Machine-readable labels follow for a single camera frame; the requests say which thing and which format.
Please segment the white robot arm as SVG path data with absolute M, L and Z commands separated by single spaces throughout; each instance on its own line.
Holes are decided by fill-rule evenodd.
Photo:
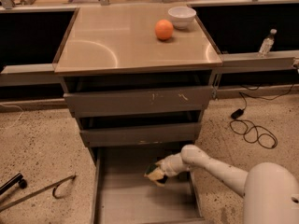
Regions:
M 211 158 L 195 145 L 186 145 L 150 165 L 145 177 L 161 186 L 167 178 L 195 168 L 205 169 L 243 198 L 243 224 L 299 224 L 299 182 L 273 162 L 244 171 Z

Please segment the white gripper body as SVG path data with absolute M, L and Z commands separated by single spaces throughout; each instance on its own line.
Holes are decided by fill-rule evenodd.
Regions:
M 190 165 L 183 161 L 180 153 L 162 159 L 160 168 L 168 177 L 173 177 L 180 173 L 190 171 Z

